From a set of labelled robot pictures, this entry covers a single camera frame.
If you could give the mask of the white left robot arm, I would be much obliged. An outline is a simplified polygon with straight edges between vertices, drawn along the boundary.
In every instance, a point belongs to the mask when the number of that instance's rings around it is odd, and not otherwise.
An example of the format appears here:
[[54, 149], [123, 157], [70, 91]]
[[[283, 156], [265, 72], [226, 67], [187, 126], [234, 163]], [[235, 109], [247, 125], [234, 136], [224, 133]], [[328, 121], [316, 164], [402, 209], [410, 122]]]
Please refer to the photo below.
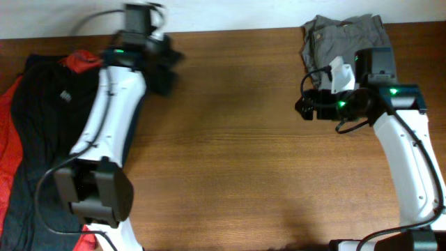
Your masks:
[[144, 100], [167, 96], [182, 54], [162, 33], [159, 3], [128, 3], [125, 24], [102, 54], [98, 90], [79, 139], [66, 160], [47, 172], [65, 209], [103, 250], [140, 250], [131, 222], [134, 188], [123, 168]]

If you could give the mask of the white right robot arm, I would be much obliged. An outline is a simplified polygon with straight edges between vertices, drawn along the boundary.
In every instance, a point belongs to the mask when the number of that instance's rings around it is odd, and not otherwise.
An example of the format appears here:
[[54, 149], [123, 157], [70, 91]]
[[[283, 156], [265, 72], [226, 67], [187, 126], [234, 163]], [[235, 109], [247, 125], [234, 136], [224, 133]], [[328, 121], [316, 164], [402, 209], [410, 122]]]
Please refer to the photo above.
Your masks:
[[338, 56], [315, 69], [327, 87], [300, 89], [304, 120], [338, 121], [339, 134], [373, 128], [383, 147], [399, 203], [400, 225], [360, 240], [337, 239], [329, 250], [444, 250], [445, 182], [429, 135], [418, 85], [400, 84], [391, 47], [358, 50], [353, 64]]

